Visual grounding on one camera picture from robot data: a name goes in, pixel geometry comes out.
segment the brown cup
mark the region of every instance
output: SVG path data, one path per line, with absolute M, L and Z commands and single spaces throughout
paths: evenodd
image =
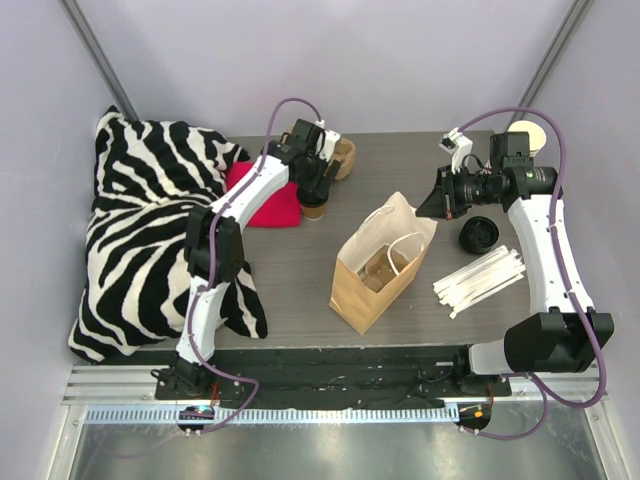
M 324 212 L 327 209 L 326 203 L 317 207 L 305 207 L 304 205 L 301 206 L 304 218 L 307 218 L 311 221 L 320 220 L 324 216 Z
M 331 160 L 337 160 L 342 163 L 338 174 L 336 175 L 336 181 L 343 180 L 351 173 L 354 165 L 356 164 L 356 146 L 348 138 L 342 137 L 336 149 L 333 152 Z

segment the black cup lid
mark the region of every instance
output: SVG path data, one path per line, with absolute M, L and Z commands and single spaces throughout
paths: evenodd
M 498 241 L 498 227 L 487 217 L 467 220 L 460 231 L 460 245 L 469 253 L 482 254 L 491 250 Z

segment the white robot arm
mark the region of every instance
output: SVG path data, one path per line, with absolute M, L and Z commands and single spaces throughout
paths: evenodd
M 526 132 L 491 137 L 489 172 L 482 169 L 471 173 L 457 158 L 461 148 L 470 151 L 472 146 L 457 129 L 445 135 L 442 144 L 453 152 L 452 165 L 438 169 L 435 187 L 416 215 L 450 220 L 464 215 L 472 205 L 501 204 L 518 235 L 529 277 L 531 316 L 510 328 L 500 340 L 471 345 L 465 360 L 467 373 L 584 371 L 593 362 L 594 351 L 564 286 L 549 225 L 556 170 L 533 165 Z M 445 144 L 457 148 L 448 149 Z M 596 313 L 582 285 L 563 211 L 564 203 L 559 199 L 553 228 L 572 282 L 571 292 L 588 315 L 602 347 L 613 333 L 613 320 L 609 314 Z
M 206 360 L 215 351 L 215 331 L 221 322 L 222 300 L 244 259 L 240 233 L 267 199 L 290 180 L 298 183 L 299 188 L 307 194 L 311 192 L 319 200 L 326 201 L 326 190 L 339 169 L 339 164 L 337 168 L 336 165 L 330 165 L 339 141 L 340 135 L 325 130 L 321 122 L 311 124 L 298 120 L 292 133 L 283 135 L 281 141 L 272 142 L 269 154 L 260 158 L 233 189 L 207 209 L 194 209 L 193 215 L 190 215 L 186 240 L 191 273 L 187 312 L 192 316 L 193 339 Z M 216 236 L 229 237 L 216 238 L 211 242 L 210 238 L 205 237 L 217 212 L 224 213 L 219 219 Z M 222 249 L 228 248 L 231 255 L 218 251 L 217 265 L 221 271 L 217 272 L 216 277 L 220 281 L 208 288 L 210 271 L 207 267 L 211 248 L 220 250 L 220 246 L 223 246 Z M 234 256 L 233 252 L 239 253 L 242 258 Z M 196 295 L 200 296 L 197 302 L 194 301 Z M 187 330 L 183 330 L 176 350 L 186 362 L 198 364 Z

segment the paper bag handle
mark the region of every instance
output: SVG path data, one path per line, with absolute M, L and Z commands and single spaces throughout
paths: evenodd
M 362 225 L 360 226 L 360 228 L 364 227 L 367 223 L 369 223 L 371 221 L 371 219 L 378 214 L 380 211 L 384 210 L 385 208 L 390 208 L 391 210 L 395 210 L 396 207 L 394 207 L 393 205 L 383 205 L 380 208 L 376 208 L 373 212 L 371 212 L 369 214 L 369 216 L 367 218 L 364 219 L 364 222 L 362 222 Z
M 391 250 L 393 249 L 393 247 L 396 246 L 396 243 L 401 242 L 402 240 L 412 237 L 414 235 L 422 235 L 422 232 L 413 232 L 413 233 L 407 233 L 406 235 L 403 235 L 400 238 L 397 238 L 396 240 L 394 240 L 391 245 L 389 245 L 389 248 L 387 249 L 387 259 L 389 260 L 389 265 L 391 265 L 391 269 L 393 270 L 393 273 L 396 274 L 396 277 L 398 275 L 400 275 L 400 272 L 398 271 L 398 269 L 396 268 L 396 266 L 393 263 L 393 260 L 391 259 Z M 420 253 L 422 253 L 422 251 L 425 249 L 426 247 L 426 242 L 424 241 L 424 235 L 422 235 L 422 248 L 420 249 Z

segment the white wall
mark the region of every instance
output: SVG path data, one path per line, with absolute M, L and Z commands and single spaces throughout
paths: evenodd
M 342 132 L 449 130 L 516 104 L 571 1 L 79 4 L 141 117 L 260 135 L 291 95 Z
M 73 358 L 93 132 L 111 99 L 57 2 L 0 14 L 0 476 L 41 478 Z
M 640 452 L 638 24 L 637 0 L 594 2 L 534 105 L 566 135 L 568 234 L 596 308 L 614 316 L 616 332 L 605 348 L 608 390 L 634 455 Z M 540 156 L 550 160 L 554 152 Z

